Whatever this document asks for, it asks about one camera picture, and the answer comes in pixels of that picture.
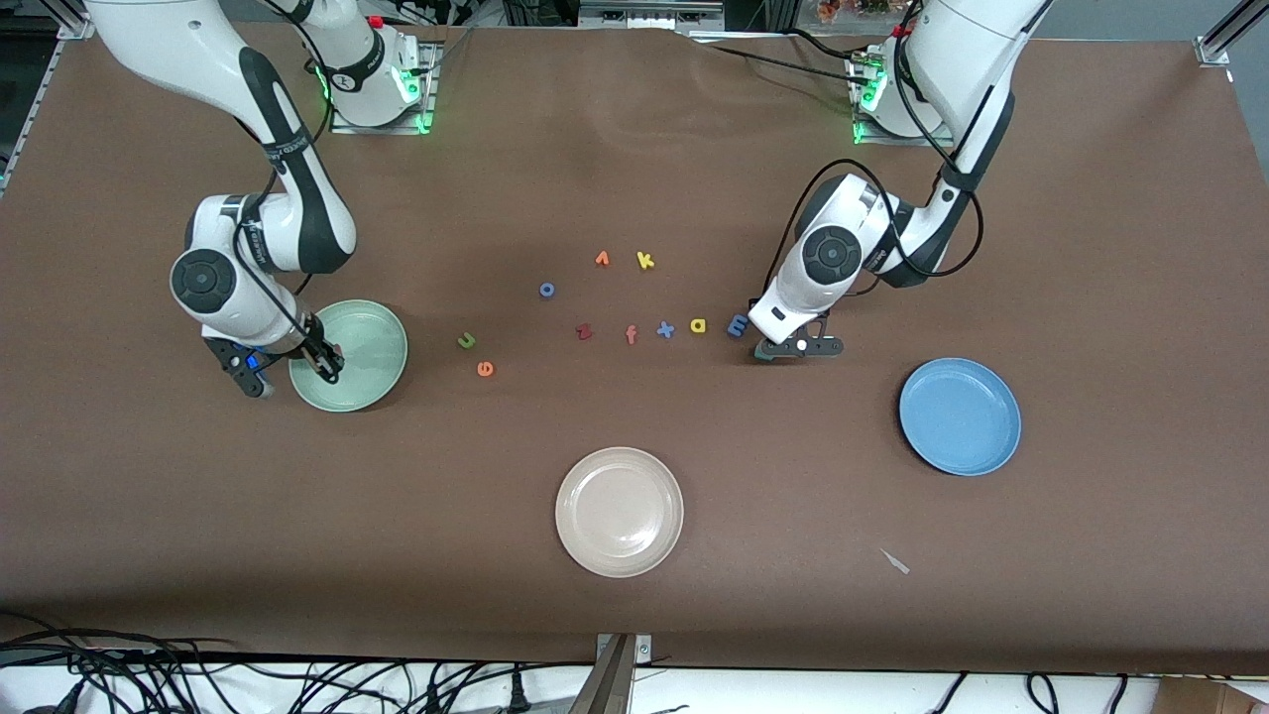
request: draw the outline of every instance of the white robotic arm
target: white robotic arm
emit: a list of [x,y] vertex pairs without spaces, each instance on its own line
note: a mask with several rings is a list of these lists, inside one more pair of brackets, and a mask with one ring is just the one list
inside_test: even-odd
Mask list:
[[[893,79],[868,112],[898,136],[921,136],[914,117],[923,126],[940,118],[956,151],[919,208],[857,175],[830,179],[812,194],[797,221],[797,242],[749,312],[770,340],[764,345],[780,345],[824,313],[860,270],[895,287],[939,274],[948,240],[1009,126],[1014,65],[1051,4],[926,0],[911,37],[882,46]],[[805,347],[786,345],[779,354],[802,355]]]
[[[357,14],[354,0],[289,0],[331,77],[345,118],[385,123],[410,101],[388,41]],[[343,359],[316,316],[272,273],[331,273],[357,246],[357,228],[312,146],[287,88],[269,60],[251,49],[217,0],[88,0],[114,57],[151,82],[235,115],[260,141],[284,193],[213,195],[189,221],[185,251],[171,269],[171,292],[203,325],[222,368],[249,397],[270,388],[254,351],[310,363],[326,382]]]

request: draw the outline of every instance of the green plate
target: green plate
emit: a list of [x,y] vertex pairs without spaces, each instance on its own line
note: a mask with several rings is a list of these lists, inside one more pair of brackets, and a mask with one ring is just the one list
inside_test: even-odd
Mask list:
[[344,354],[339,382],[326,384],[308,363],[291,361],[296,393],[325,412],[355,412],[383,399],[405,372],[405,326],[391,309],[369,299],[345,299],[317,311],[326,340]]

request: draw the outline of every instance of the plate rim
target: plate rim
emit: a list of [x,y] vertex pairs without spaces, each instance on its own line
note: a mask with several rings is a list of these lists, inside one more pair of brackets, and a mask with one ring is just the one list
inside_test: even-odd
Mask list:
[[379,396],[377,396],[374,399],[371,399],[369,402],[367,402],[365,405],[362,405],[359,407],[340,407],[340,408],[336,408],[336,410],[331,410],[330,407],[322,407],[321,405],[315,403],[312,399],[308,398],[307,394],[305,394],[299,389],[298,386],[296,386],[296,369],[299,368],[299,365],[297,365],[297,363],[298,363],[297,360],[292,360],[287,365],[287,375],[291,378],[291,388],[296,392],[296,394],[299,396],[299,399],[303,399],[306,403],[308,403],[310,407],[312,407],[315,410],[320,410],[322,412],[327,412],[330,415],[346,415],[349,412],[358,412],[360,410],[365,410],[367,407],[373,406],[379,399],[383,399],[385,397],[387,397],[388,393],[392,392],[392,388],[395,388],[397,386],[397,383],[401,382],[401,375],[405,374],[405,367],[410,361],[410,332],[406,331],[405,323],[401,322],[401,317],[397,317],[396,312],[393,312],[391,308],[388,308],[387,304],[383,304],[382,302],[376,302],[373,299],[365,299],[365,298],[362,298],[362,297],[353,297],[353,298],[349,298],[349,299],[340,299],[339,302],[331,302],[330,304],[322,307],[321,309],[317,309],[317,317],[320,318],[324,313],[326,313],[330,309],[334,309],[336,307],[346,309],[349,307],[358,307],[358,306],[364,307],[367,304],[371,306],[371,308],[367,309],[367,312],[376,312],[378,316],[391,317],[391,322],[393,322],[396,326],[401,327],[401,335],[405,337],[402,340],[405,347],[404,347],[404,350],[401,353],[401,367],[397,369],[396,375],[388,383],[387,388],[383,389],[383,393],[379,394]]
[[[669,483],[669,486],[670,486],[671,515],[675,515],[674,514],[674,511],[675,511],[674,506],[678,507],[678,514],[676,514],[676,517],[674,519],[674,525],[673,525],[673,531],[674,533],[669,534],[669,531],[662,530],[662,531],[660,531],[657,534],[659,536],[661,534],[667,534],[665,536],[665,540],[666,540],[665,552],[661,553],[655,561],[652,561],[648,564],[643,566],[642,568],[636,569],[633,572],[619,573],[619,574],[618,573],[613,573],[613,572],[596,571],[591,566],[588,566],[586,563],[584,563],[582,559],[579,558],[577,554],[569,547],[569,542],[565,540],[565,538],[563,538],[563,529],[561,528],[561,525],[567,521],[567,519],[565,519],[565,516],[567,514],[566,503],[569,501],[569,495],[572,492],[571,488],[566,490],[566,487],[569,487],[569,484],[571,482],[574,482],[575,479],[584,478],[586,476],[586,473],[590,473],[590,471],[588,471],[586,473],[582,473],[582,465],[584,464],[586,464],[591,459],[598,459],[598,458],[600,458],[604,454],[614,453],[614,451],[615,453],[623,453],[623,454],[631,454],[631,453],[633,453],[633,454],[637,454],[640,458],[651,460],[652,464],[655,464],[655,467],[661,472],[661,474],[665,476],[666,483]],[[679,544],[679,538],[683,535],[683,523],[684,523],[685,519],[687,519],[687,507],[685,507],[685,505],[683,502],[683,488],[679,487],[679,479],[675,478],[674,472],[671,472],[670,468],[666,467],[665,463],[661,462],[660,459],[657,459],[655,455],[652,455],[648,451],[645,451],[642,449],[634,448],[634,446],[605,446],[604,449],[599,449],[599,450],[591,451],[590,454],[586,454],[585,457],[582,457],[581,459],[579,459],[577,463],[574,464],[569,469],[569,473],[565,474],[563,481],[560,482],[560,490],[558,490],[558,492],[556,492],[556,507],[555,507],[556,538],[560,540],[560,544],[563,545],[565,552],[569,554],[569,558],[571,558],[574,563],[576,563],[577,566],[581,566],[585,571],[588,571],[590,573],[594,573],[596,576],[604,577],[604,578],[626,580],[626,578],[638,577],[638,576],[642,576],[645,573],[651,572],[654,568],[656,568],[657,566],[660,566],[661,563],[664,563],[665,559],[669,558],[671,553],[674,553],[675,547],[678,547],[678,544]]]
[[[1000,388],[1004,389],[1004,397],[1005,397],[1006,407],[1009,408],[1009,411],[1011,412],[1011,415],[1014,417],[1014,424],[1018,425],[1016,429],[1013,430],[1014,435],[1013,435],[1011,444],[1009,445],[1009,449],[1003,450],[1000,459],[996,463],[994,463],[992,465],[990,465],[987,469],[980,469],[980,471],[957,471],[957,469],[947,467],[943,463],[939,463],[938,460],[935,460],[934,458],[931,458],[929,454],[926,454],[924,450],[921,450],[919,446],[916,446],[916,444],[912,441],[912,436],[911,436],[911,434],[909,431],[909,424],[907,424],[907,420],[905,419],[905,413],[904,413],[905,412],[904,411],[904,406],[909,403],[909,399],[911,398],[911,393],[915,389],[915,383],[916,383],[917,379],[928,375],[929,373],[933,373],[934,370],[937,370],[939,368],[947,368],[947,369],[953,369],[953,370],[961,369],[961,374],[967,374],[963,370],[963,368],[966,368],[966,367],[976,368],[978,370],[982,370],[987,375],[991,375],[991,378],[1000,386]],[[1014,458],[1014,454],[1018,451],[1018,446],[1022,444],[1022,439],[1023,439],[1023,413],[1022,413],[1022,406],[1018,405],[1018,398],[1014,396],[1014,391],[1009,388],[1009,383],[1006,383],[991,368],[989,368],[989,367],[986,367],[986,365],[983,365],[981,363],[976,363],[973,360],[970,360],[970,359],[967,359],[967,356],[938,356],[938,359],[930,360],[930,361],[920,365],[915,370],[912,370],[912,374],[907,377],[907,380],[904,383],[904,389],[900,392],[900,396],[898,396],[898,424],[900,424],[900,429],[904,432],[904,439],[907,441],[907,445],[912,448],[912,451],[915,451],[917,454],[917,457],[920,457],[921,459],[924,459],[926,464],[934,467],[935,469],[938,469],[938,471],[940,471],[940,472],[943,472],[945,474],[950,474],[953,477],[961,477],[961,478],[985,477],[985,476],[987,476],[987,474],[990,474],[992,472],[996,472],[997,469],[1000,469],[1001,467],[1004,467],[1005,464],[1008,464],[1010,459]]]

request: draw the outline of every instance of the plate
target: plate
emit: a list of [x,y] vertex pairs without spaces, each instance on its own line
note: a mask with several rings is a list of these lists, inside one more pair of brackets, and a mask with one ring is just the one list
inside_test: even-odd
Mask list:
[[657,567],[683,530],[683,492],[656,457],[602,449],[569,472],[556,498],[556,530],[579,566],[608,578]]
[[299,398],[325,412],[355,412],[383,399],[405,372],[409,345],[401,320],[378,302],[345,299],[317,311],[326,340],[344,355],[339,382],[327,384],[303,360],[291,361]]
[[921,459],[957,477],[1004,467],[1023,435],[1018,401],[1005,382],[958,356],[912,373],[898,399],[898,421]]

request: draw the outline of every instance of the white surface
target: white surface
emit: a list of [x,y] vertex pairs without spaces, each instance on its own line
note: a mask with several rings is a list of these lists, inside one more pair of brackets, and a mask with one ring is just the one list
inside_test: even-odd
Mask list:
[[[269,670],[299,675],[303,665],[270,665]],[[382,665],[369,665],[340,681],[357,682]],[[447,666],[454,671],[457,666]],[[410,666],[415,691],[426,686],[430,665]],[[575,696],[589,672],[588,667],[561,667],[524,672],[524,690],[530,701],[549,701]],[[245,668],[216,675],[217,682],[241,714],[284,713],[299,694],[299,682],[280,682]],[[730,670],[636,671],[632,714],[652,714],[687,704],[684,714],[928,714],[938,706],[956,675],[868,673],[868,672],[789,672]],[[209,687],[192,678],[194,694],[207,714],[226,711]],[[60,667],[16,667],[0,670],[0,714],[19,714],[28,709],[56,704],[74,685],[75,677]],[[372,689],[404,698],[409,690],[405,675],[397,670]],[[1118,686],[1114,677],[1053,677],[1061,711],[1066,714],[1105,714]],[[961,686],[948,714],[1039,714],[1027,698],[1022,675],[971,675]],[[1119,714],[1147,714],[1159,689],[1156,680],[1133,678],[1128,684]],[[127,692],[121,689],[127,698]],[[319,711],[338,699],[326,692],[305,706]],[[510,678],[501,677],[472,686],[454,706],[454,713],[504,706],[510,696]],[[379,714],[374,700],[362,698],[340,705],[340,713]],[[103,695],[85,694],[79,714],[108,714]]]
[[656,457],[627,446],[600,449],[560,484],[556,529],[569,555],[591,573],[641,576],[679,542],[683,492]]

